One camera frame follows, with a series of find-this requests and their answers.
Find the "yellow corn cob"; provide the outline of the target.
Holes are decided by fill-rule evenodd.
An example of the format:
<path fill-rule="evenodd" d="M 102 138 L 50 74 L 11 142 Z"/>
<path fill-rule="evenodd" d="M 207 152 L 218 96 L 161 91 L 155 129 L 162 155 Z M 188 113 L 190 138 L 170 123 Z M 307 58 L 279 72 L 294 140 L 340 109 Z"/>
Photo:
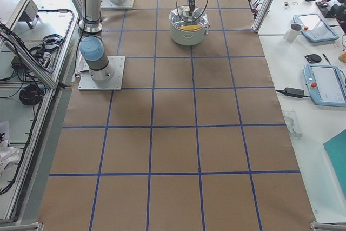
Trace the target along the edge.
<path fill-rule="evenodd" d="M 201 29 L 202 26 L 199 25 L 199 24 L 196 24 L 196 25 L 183 25 L 180 27 L 181 30 L 183 31 L 195 31 L 195 30 L 199 30 Z"/>

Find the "white electric pot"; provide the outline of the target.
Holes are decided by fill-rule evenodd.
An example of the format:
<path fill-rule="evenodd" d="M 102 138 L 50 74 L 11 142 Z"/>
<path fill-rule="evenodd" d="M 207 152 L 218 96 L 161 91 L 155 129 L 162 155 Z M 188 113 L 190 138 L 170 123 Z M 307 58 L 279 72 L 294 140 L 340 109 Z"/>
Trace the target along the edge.
<path fill-rule="evenodd" d="M 197 31 L 182 31 L 174 28 L 170 23 L 170 37 L 174 42 L 180 45 L 193 46 L 201 43 L 205 39 L 209 27 Z"/>

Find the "white mug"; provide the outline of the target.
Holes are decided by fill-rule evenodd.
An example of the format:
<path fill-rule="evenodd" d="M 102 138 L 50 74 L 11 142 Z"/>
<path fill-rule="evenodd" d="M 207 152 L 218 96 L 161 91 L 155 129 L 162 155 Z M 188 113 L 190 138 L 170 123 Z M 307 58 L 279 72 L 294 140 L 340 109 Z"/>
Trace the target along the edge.
<path fill-rule="evenodd" d="M 302 31 L 302 25 L 298 23 L 292 23 L 288 29 L 288 31 L 283 36 L 283 39 L 288 42 L 293 42 L 296 37 L 300 34 Z"/>

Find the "far blue teach pendant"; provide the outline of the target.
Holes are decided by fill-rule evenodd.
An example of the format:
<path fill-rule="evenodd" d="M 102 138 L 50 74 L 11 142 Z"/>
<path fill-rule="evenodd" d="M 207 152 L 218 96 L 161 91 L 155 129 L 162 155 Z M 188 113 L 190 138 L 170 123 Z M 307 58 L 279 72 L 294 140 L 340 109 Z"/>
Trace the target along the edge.
<path fill-rule="evenodd" d="M 293 21 L 302 26 L 302 34 L 311 42 L 339 39 L 333 28 L 317 13 L 294 15 Z"/>

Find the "blue teach pendant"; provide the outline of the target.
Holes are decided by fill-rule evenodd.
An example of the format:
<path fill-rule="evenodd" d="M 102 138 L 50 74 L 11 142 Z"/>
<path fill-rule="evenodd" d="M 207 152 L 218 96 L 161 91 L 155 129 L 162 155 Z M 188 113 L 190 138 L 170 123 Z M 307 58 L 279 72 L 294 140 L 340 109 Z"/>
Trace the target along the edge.
<path fill-rule="evenodd" d="M 339 39 L 333 28 L 317 13 L 294 15 L 293 21 L 302 26 L 302 34 L 311 42 Z"/>
<path fill-rule="evenodd" d="M 303 74 L 316 105 L 345 107 L 345 82 L 337 66 L 306 64 Z"/>

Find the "black power adapter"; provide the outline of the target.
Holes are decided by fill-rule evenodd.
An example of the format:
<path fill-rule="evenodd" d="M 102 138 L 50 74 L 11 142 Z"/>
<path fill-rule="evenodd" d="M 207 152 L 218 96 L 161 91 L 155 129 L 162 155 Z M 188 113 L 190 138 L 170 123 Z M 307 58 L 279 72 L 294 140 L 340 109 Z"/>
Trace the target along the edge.
<path fill-rule="evenodd" d="M 296 88 L 289 88 L 289 87 L 286 87 L 284 89 L 284 95 L 290 96 L 290 97 L 297 97 L 297 98 L 304 98 L 305 97 L 304 90 L 296 89 Z"/>

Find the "black round disc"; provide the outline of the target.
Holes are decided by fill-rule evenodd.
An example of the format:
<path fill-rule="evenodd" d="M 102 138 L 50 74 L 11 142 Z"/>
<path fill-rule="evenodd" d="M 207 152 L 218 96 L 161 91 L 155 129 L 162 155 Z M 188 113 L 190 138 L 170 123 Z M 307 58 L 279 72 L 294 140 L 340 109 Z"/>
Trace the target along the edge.
<path fill-rule="evenodd" d="M 308 54 L 308 55 L 305 55 L 304 58 L 310 64 L 319 63 L 322 60 L 321 56 L 318 54 Z"/>

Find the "brown paper mat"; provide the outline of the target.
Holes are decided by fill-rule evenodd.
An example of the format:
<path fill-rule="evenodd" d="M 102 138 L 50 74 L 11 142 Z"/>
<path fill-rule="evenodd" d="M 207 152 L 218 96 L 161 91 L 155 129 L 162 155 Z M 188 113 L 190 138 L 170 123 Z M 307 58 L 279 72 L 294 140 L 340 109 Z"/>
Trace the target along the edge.
<path fill-rule="evenodd" d="M 205 40 L 171 40 L 185 0 L 105 10 L 120 91 L 69 101 L 38 220 L 45 230 L 309 230 L 314 220 L 248 0 L 197 0 Z"/>

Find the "black pen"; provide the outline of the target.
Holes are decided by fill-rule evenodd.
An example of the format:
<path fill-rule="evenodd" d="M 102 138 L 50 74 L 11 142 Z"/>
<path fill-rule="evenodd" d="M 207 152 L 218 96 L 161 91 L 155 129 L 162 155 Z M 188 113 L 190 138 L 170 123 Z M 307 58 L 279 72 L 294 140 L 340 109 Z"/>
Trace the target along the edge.
<path fill-rule="evenodd" d="M 328 62 L 328 64 L 331 65 L 331 63 L 330 63 L 329 59 L 327 58 L 327 56 L 325 54 L 322 54 L 322 55 L 325 58 L 325 60 Z"/>

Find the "grey metal box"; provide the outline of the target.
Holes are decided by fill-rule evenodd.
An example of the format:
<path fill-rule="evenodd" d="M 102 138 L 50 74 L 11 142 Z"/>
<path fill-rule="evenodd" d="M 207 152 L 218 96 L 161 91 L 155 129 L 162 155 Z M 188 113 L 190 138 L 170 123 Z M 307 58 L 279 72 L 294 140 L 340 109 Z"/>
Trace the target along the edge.
<path fill-rule="evenodd" d="M 38 7 L 33 0 L 29 0 L 22 12 L 19 22 L 33 22 L 38 13 Z"/>

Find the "near blue teach pendant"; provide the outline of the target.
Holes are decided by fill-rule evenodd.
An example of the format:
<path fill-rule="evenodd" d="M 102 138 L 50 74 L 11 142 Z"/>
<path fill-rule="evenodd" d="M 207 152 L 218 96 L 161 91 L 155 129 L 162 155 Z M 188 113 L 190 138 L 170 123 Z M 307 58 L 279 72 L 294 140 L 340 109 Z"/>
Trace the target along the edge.
<path fill-rule="evenodd" d="M 303 74 L 316 105 L 345 107 L 345 82 L 337 66 L 306 64 Z"/>

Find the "teal board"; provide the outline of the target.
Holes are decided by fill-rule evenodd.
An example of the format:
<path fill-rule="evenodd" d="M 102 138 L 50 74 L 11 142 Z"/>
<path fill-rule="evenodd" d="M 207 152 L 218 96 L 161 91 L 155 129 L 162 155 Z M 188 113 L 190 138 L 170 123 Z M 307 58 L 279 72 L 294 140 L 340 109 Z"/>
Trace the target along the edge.
<path fill-rule="evenodd" d="M 345 130 L 326 141 L 323 146 L 345 197 Z"/>

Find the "clear plastic bracket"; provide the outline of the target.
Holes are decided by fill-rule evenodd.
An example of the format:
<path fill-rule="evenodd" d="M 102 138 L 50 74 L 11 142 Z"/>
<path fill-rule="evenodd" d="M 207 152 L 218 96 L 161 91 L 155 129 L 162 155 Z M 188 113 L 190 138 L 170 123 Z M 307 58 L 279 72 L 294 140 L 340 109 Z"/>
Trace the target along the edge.
<path fill-rule="evenodd" d="M 302 132 L 298 124 L 296 112 L 294 110 L 283 110 L 284 120 L 291 137 L 302 137 Z"/>

